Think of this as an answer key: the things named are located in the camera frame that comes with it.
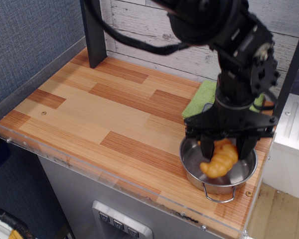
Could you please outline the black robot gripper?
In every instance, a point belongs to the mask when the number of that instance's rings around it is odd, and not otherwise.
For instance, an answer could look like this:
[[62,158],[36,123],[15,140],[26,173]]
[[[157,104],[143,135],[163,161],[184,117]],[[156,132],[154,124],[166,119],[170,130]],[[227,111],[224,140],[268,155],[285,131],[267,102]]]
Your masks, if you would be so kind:
[[200,138],[202,155],[211,159],[214,141],[236,138],[239,159],[245,159],[263,137],[272,137],[278,118],[244,107],[229,107],[215,102],[209,109],[184,120],[185,136]]

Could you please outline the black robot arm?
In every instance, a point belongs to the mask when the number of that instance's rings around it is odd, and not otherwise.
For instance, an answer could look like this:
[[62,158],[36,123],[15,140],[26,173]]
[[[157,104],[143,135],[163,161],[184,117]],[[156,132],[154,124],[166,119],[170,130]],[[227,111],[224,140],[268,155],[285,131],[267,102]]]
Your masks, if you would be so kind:
[[248,10],[245,0],[159,0],[168,12],[174,35],[188,46],[207,45],[218,53],[221,73],[211,108],[187,118],[186,137],[201,142],[202,155],[211,158],[214,142],[236,140],[240,159],[262,137],[271,137],[275,118],[250,107],[261,94],[277,105],[271,92],[279,72],[272,34]]

